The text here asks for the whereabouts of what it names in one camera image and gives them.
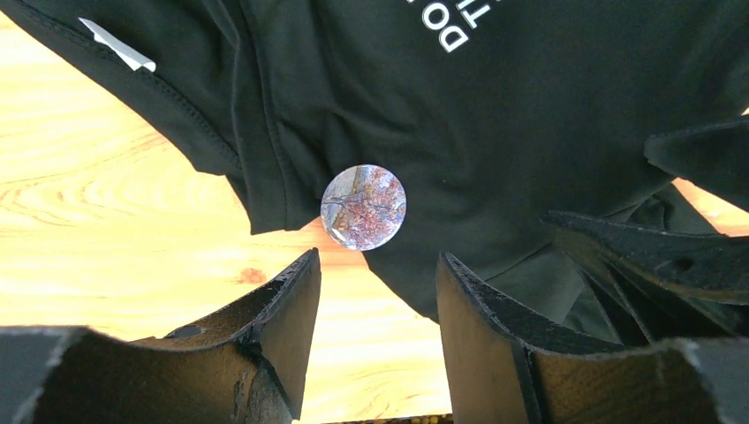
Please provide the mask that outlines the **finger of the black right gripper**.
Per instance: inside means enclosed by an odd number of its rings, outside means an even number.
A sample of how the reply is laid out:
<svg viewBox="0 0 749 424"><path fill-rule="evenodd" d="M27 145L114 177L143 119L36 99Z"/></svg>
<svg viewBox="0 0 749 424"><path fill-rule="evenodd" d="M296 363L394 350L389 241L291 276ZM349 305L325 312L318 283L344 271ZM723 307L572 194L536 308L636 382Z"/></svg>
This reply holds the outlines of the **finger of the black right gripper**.
<svg viewBox="0 0 749 424"><path fill-rule="evenodd" d="M748 238L686 234L568 212L542 219L580 266L618 337L745 337Z"/></svg>
<svg viewBox="0 0 749 424"><path fill-rule="evenodd" d="M651 137L653 166L748 210L748 117Z"/></svg>

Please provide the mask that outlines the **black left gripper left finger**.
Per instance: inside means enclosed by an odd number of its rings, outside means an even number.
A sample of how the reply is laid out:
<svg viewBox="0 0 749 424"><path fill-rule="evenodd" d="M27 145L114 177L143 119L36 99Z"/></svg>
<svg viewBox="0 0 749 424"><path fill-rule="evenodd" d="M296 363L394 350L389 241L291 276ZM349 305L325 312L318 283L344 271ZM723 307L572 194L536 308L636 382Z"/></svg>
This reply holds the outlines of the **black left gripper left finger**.
<svg viewBox="0 0 749 424"><path fill-rule="evenodd" d="M290 423L301 416L321 291L316 249L166 337L1 329L4 423Z"/></svg>

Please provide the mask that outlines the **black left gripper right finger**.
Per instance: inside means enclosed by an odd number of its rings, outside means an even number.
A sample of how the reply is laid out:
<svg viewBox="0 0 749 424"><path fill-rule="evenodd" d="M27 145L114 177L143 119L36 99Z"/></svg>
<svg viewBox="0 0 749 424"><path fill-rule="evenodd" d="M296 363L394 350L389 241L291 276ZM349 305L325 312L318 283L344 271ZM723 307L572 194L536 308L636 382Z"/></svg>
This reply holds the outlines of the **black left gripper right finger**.
<svg viewBox="0 0 749 424"><path fill-rule="evenodd" d="M536 313L440 255L438 314L456 423L745 423L748 341L615 344Z"/></svg>

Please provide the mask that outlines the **black printed t-shirt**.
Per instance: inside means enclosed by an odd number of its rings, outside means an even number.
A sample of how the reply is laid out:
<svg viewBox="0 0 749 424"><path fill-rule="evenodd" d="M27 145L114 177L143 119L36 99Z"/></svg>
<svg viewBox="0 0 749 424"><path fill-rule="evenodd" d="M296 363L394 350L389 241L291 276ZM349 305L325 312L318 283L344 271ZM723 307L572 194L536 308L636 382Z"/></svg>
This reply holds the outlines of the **black printed t-shirt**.
<svg viewBox="0 0 749 424"><path fill-rule="evenodd" d="M565 326L613 337L541 218L711 225L646 158L748 106L745 1L4 1L127 104L255 234L320 214L340 172L391 171L397 235L368 267L437 318L438 254Z"/></svg>

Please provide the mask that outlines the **round colourful brooch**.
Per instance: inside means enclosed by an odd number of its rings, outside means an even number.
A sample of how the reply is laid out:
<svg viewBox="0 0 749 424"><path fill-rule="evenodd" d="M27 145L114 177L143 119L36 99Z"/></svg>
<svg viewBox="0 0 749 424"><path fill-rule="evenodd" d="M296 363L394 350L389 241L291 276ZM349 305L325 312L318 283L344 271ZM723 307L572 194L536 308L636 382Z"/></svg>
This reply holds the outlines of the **round colourful brooch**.
<svg viewBox="0 0 749 424"><path fill-rule="evenodd" d="M395 237L405 220L404 186L394 173L374 164L353 166L326 187L320 206L322 226L340 246L374 250Z"/></svg>

